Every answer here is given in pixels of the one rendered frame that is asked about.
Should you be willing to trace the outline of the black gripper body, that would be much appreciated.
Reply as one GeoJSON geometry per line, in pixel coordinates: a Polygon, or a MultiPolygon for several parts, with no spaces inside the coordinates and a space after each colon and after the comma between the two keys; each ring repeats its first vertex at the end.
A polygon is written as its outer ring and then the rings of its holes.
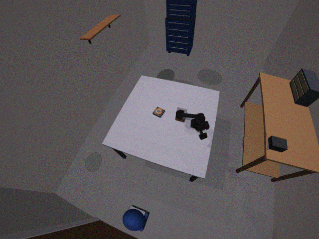
{"type": "MultiPolygon", "coordinates": [[[[197,120],[200,120],[200,119],[202,119],[202,117],[197,117],[197,118],[195,118],[195,119],[194,119],[195,123],[196,123],[197,120]]],[[[195,127],[196,131],[200,132],[200,135],[205,133],[205,132],[203,133],[203,130],[204,130],[204,127],[203,127],[203,126],[200,126],[200,125],[195,124],[194,127],[195,127]]],[[[199,135],[199,138],[200,138],[200,135],[199,135]]],[[[200,139],[203,140],[203,139],[205,139],[205,138],[207,138],[207,136],[204,137],[204,138],[200,138],[200,139]]]]}

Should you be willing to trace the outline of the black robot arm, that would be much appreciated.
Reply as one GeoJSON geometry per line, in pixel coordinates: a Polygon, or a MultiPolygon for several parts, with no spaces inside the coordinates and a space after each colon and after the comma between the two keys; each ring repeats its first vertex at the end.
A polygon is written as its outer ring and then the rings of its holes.
{"type": "MultiPolygon", "coordinates": [[[[205,116],[203,113],[198,113],[198,114],[187,114],[187,113],[184,113],[184,110],[178,110],[176,112],[176,117],[179,119],[179,118],[182,118],[182,117],[186,117],[186,118],[197,118],[197,117],[202,117],[203,119],[203,124],[204,124],[204,129],[209,129],[209,124],[208,124],[208,121],[205,121],[205,116]]],[[[190,123],[190,127],[192,128],[195,128],[194,125],[195,125],[195,121],[194,119],[191,120],[191,123],[190,123]]]]}

